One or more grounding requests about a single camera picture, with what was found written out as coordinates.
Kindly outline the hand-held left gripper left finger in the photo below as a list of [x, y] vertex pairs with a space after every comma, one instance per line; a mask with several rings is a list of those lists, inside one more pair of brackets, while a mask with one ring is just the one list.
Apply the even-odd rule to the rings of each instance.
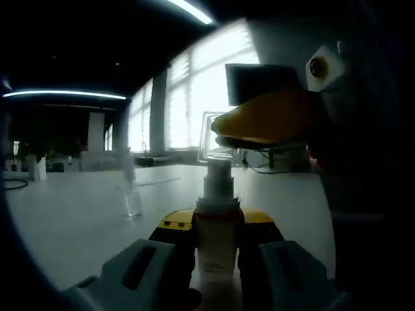
[[70, 310], [187, 310], [195, 268], [194, 211], [173, 211], [90, 276], [62, 292]]

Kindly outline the person's left hand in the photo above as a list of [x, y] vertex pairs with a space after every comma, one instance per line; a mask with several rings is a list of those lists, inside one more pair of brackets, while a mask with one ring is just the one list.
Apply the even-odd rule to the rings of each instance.
[[187, 291], [187, 310], [196, 310], [202, 304], [202, 294], [195, 288]]

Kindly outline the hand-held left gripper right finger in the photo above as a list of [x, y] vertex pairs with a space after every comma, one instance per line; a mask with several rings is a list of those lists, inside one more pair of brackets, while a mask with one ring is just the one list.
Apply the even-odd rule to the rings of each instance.
[[264, 212], [242, 211], [238, 247], [243, 310], [326, 310], [334, 300], [325, 265]]

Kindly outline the person's right hand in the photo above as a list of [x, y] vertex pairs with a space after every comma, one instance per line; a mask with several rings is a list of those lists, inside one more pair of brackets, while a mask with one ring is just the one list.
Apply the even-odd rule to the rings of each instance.
[[329, 176], [332, 173], [331, 158], [329, 152], [321, 145], [310, 143], [307, 152], [311, 162], [323, 174]]

